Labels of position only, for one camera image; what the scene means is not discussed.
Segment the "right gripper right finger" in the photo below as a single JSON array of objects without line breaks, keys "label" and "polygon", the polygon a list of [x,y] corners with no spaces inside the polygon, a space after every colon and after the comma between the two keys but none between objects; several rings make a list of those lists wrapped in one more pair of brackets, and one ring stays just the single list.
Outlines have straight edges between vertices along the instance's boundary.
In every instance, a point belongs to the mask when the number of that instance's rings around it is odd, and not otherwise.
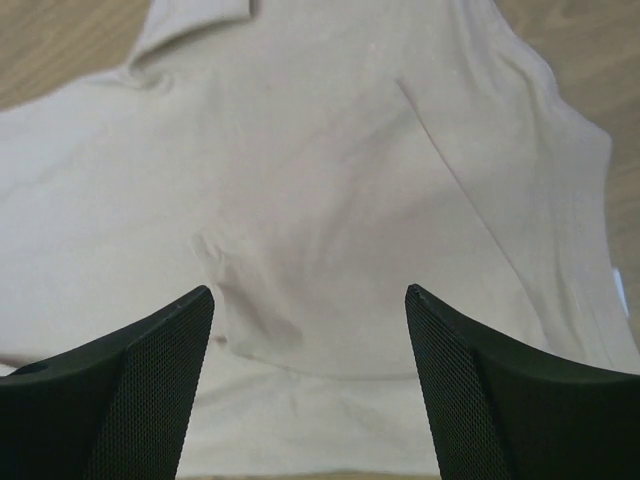
[{"label": "right gripper right finger", "polygon": [[638,376],[533,348],[419,285],[405,310],[442,478],[638,478]]}]

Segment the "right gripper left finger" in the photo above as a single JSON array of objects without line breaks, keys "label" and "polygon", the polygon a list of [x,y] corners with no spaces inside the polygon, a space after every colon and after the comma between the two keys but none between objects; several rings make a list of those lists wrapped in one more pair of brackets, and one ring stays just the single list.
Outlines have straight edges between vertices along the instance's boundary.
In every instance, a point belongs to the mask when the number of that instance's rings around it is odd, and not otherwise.
[{"label": "right gripper left finger", "polygon": [[175,478],[213,313],[200,286],[2,377],[2,478]]}]

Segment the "beige t shirt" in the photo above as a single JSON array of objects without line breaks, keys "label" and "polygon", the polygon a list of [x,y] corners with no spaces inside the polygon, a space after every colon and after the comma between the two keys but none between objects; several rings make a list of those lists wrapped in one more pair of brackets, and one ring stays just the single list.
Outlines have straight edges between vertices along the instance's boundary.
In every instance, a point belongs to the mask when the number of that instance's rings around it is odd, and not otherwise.
[{"label": "beige t shirt", "polygon": [[638,371],[610,155],[491,1],[156,1],[1,114],[1,369],[205,285],[181,475],[433,474],[409,285]]}]

